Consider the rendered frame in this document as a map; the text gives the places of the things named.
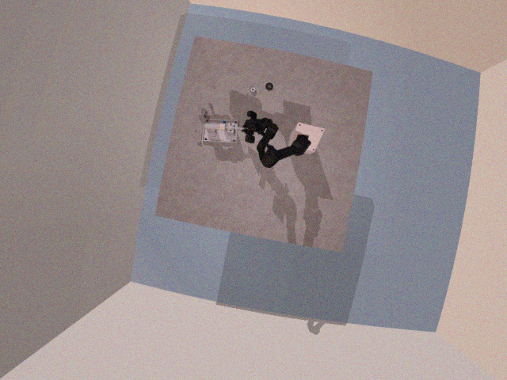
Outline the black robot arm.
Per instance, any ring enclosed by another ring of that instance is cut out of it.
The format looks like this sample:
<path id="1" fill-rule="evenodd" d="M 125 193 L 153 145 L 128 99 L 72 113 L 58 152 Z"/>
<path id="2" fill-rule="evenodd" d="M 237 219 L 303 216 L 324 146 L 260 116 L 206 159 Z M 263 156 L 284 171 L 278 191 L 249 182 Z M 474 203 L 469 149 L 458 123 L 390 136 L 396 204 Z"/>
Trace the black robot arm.
<path id="1" fill-rule="evenodd" d="M 293 154 L 296 156 L 303 155 L 311 145 L 311 141 L 308 140 L 309 135 L 297 135 L 296 140 L 293 141 L 290 147 L 277 150 L 273 145 L 268 144 L 270 140 L 274 139 L 279 130 L 277 124 L 271 119 L 261 118 L 248 120 L 247 127 L 250 131 L 255 131 L 259 135 L 264 136 L 257 145 L 257 151 L 262 165 L 267 168 L 273 167 L 279 160 L 292 156 Z M 267 130 L 265 132 L 266 128 Z M 268 149 L 265 152 L 266 147 Z"/>

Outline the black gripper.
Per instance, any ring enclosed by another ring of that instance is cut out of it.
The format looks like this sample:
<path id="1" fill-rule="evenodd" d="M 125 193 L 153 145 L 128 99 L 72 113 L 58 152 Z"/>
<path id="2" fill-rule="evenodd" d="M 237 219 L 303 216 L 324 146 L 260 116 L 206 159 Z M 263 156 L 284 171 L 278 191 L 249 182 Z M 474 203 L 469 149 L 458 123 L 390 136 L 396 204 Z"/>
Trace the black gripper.
<path id="1" fill-rule="evenodd" d="M 249 120 L 257 119 L 257 113 L 255 113 L 253 111 L 248 111 L 247 112 L 247 117 L 250 117 Z M 244 123 L 244 125 L 242 127 L 247 127 L 247 122 L 248 122 L 248 120 L 246 120 L 246 122 Z M 246 134 L 245 140 L 248 143 L 254 143 L 255 137 L 253 135 L 254 135 L 255 131 L 250 131 L 250 130 L 248 130 L 248 129 L 245 128 L 245 129 L 242 130 L 242 132 L 245 132 L 245 134 Z"/>

